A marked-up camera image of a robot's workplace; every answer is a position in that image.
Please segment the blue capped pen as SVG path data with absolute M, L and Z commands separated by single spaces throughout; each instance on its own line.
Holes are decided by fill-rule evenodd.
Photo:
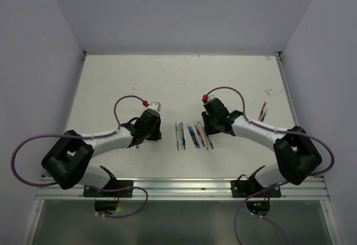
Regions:
M 206 135 L 203 124 L 201 122 L 197 122 L 197 125 L 199 126 L 199 129 L 201 131 L 201 134 L 203 136 L 203 139 L 204 139 L 206 145 L 208 146 L 208 149 L 213 149 L 214 146 L 213 146 L 212 142 L 209 140 L 208 136 Z

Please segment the red pen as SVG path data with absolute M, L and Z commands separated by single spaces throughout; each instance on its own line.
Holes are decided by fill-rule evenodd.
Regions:
M 205 143 L 205 141 L 204 141 L 204 139 L 203 139 L 203 136 L 202 136 L 202 134 L 201 134 L 201 131 L 200 131 L 200 129 L 199 129 L 199 126 L 198 126 L 197 124 L 195 125 L 195 130 L 196 130 L 196 133 L 197 133 L 197 135 L 198 135 L 198 138 L 199 138 L 199 140 L 200 140 L 200 142 L 201 142 L 202 147 L 208 150 L 208 146 L 206 145 L 206 143 Z

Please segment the grey pen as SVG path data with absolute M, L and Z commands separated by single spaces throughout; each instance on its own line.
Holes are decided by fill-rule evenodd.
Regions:
M 179 128 L 177 122 L 175 122 L 175 136 L 176 136 L 176 147 L 177 150 L 180 150 L 180 137 L 179 137 Z

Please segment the green pen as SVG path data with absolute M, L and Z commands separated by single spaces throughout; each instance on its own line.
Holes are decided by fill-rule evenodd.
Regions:
M 265 120 L 265 118 L 267 116 L 267 113 L 268 113 L 268 109 L 265 109 L 264 112 L 263 112 L 263 115 L 261 117 L 261 120 L 260 120 L 261 122 L 264 122 L 264 120 Z

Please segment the red pen cap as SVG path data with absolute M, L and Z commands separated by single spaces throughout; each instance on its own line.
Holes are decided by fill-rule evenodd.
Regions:
M 265 102 L 263 103 L 263 106 L 262 106 L 262 109 L 261 109 L 261 111 L 260 111 L 260 115 L 259 115 L 259 118 L 258 118 L 258 120 L 260 120 L 260 121 L 261 121 L 261 119 L 263 118 L 266 105 L 267 105 L 267 102 L 265 101 Z

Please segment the clear pen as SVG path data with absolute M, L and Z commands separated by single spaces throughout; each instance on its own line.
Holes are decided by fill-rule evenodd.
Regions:
M 181 150 L 183 150 L 183 137 L 182 137 L 182 128 L 181 128 L 181 124 L 178 124 L 178 133 L 179 133 L 179 139 L 180 139 L 180 145 L 181 145 Z

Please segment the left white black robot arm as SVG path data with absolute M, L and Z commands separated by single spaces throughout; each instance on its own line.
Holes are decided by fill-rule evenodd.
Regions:
M 116 177 L 104 166 L 90 165 L 93 157 L 104 153 L 135 147 L 145 140 L 162 138 L 158 105 L 150 105 L 135 123 L 127 122 L 113 132 L 102 132 L 99 137 L 67 131 L 42 159 L 42 167 L 64 190 L 85 185 L 96 188 L 103 196 L 116 189 Z

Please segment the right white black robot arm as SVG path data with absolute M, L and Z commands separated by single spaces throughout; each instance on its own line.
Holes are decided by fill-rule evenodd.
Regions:
M 273 151 L 276 163 L 262 166 L 248 177 L 248 189 L 255 196 L 263 195 L 268 187 L 282 182 L 301 184 L 322 163 L 322 157 L 306 132 L 299 126 L 277 128 L 248 120 L 241 111 L 229 112 L 218 98 L 204 100 L 202 112 L 207 135 L 225 133 L 241 137 Z

